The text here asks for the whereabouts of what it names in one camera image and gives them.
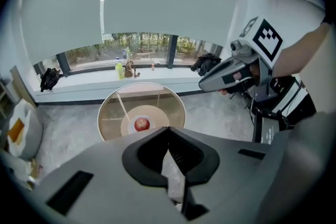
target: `round table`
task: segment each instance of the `round table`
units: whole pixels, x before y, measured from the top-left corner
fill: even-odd
[[[149,82],[130,84],[104,100],[98,113],[98,129],[104,140],[111,140],[136,133],[138,119],[147,119],[150,129],[184,127],[184,105],[180,97],[165,86]]]

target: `apple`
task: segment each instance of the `apple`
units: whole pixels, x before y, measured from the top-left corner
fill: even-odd
[[[146,118],[138,118],[134,123],[134,128],[140,132],[143,130],[148,130],[150,127],[149,120]]]

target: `black backpack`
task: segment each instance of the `black backpack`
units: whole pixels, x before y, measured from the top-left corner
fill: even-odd
[[[48,68],[41,78],[41,92],[44,90],[51,90],[55,86],[59,79],[60,70],[56,68]]]

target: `marble floor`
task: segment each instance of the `marble floor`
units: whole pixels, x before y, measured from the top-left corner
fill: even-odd
[[[237,94],[231,100],[217,92],[181,97],[186,109],[185,128],[232,140],[251,141],[253,125],[245,101]],[[44,134],[37,160],[40,177],[50,173],[89,146],[101,142],[97,128],[100,105],[39,106]],[[162,174],[169,178],[169,196],[183,193],[183,175],[167,153]]]

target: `white chair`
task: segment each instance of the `white chair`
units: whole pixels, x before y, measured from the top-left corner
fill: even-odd
[[[14,126],[17,119],[24,124],[22,140],[18,144],[8,136],[9,152],[15,157],[30,160],[36,155],[41,144],[43,126],[37,117],[35,108],[24,99],[21,99],[15,106],[13,116],[9,121],[9,129]]]

